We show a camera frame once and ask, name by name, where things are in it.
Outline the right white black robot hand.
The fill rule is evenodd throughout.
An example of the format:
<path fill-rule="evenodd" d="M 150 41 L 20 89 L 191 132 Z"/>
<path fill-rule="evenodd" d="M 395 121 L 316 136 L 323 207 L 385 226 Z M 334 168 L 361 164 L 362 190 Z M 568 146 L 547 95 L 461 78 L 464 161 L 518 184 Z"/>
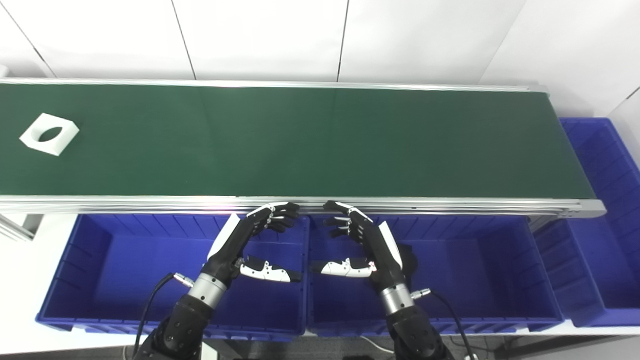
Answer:
<path fill-rule="evenodd" d="M 330 237 L 349 237 L 361 246 L 364 257 L 313 260 L 311 271 L 345 278 L 368 278 L 378 293 L 407 284 L 400 249 L 386 222 L 377 224 L 359 208 L 335 200 L 328 200 L 323 209 L 341 214 L 323 221 L 325 226 L 334 227 Z"/>

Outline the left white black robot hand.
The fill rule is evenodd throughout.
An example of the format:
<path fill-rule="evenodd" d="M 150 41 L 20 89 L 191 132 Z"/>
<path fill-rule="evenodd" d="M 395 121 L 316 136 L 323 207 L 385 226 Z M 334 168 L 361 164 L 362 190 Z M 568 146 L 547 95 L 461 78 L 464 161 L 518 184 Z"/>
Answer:
<path fill-rule="evenodd" d="M 202 272 L 227 287 L 239 275 L 256 280 L 299 283 L 303 279 L 301 272 L 282 268 L 253 255 L 243 255 L 249 240 L 263 230 L 284 233 L 292 228 L 299 217 L 299 210 L 300 205 L 294 202 L 271 202 L 250 211 L 243 218 L 231 214 L 214 240 Z"/>

